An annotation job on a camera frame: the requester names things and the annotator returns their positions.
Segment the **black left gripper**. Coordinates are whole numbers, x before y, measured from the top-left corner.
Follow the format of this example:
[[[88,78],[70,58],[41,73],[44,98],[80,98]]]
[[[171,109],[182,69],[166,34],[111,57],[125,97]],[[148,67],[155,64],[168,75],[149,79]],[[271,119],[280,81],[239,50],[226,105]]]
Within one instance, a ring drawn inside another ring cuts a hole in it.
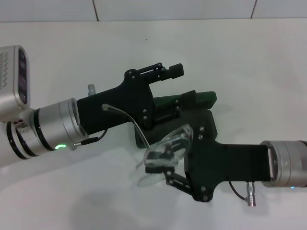
[[[126,71],[124,80],[119,86],[77,101],[81,127],[87,134],[94,134],[128,121],[122,115],[104,111],[103,104],[116,107],[139,122],[143,121],[144,116],[150,120],[152,112],[155,123],[164,123],[181,117],[182,111],[195,105],[196,92],[189,91],[153,99],[149,84],[183,75],[184,69],[181,63],[168,69],[162,63],[157,63],[139,70]]]

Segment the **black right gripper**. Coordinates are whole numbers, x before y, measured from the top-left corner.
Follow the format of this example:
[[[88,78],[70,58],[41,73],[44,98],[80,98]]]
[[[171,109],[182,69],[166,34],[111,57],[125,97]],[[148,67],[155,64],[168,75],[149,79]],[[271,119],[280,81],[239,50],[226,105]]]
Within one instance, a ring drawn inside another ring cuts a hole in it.
[[[192,110],[185,118],[193,128],[193,141],[184,157],[186,178],[173,166],[145,167],[147,174],[162,174],[166,184],[195,201],[209,202],[222,182],[269,182],[271,180],[268,147],[251,144],[222,144],[210,110]]]

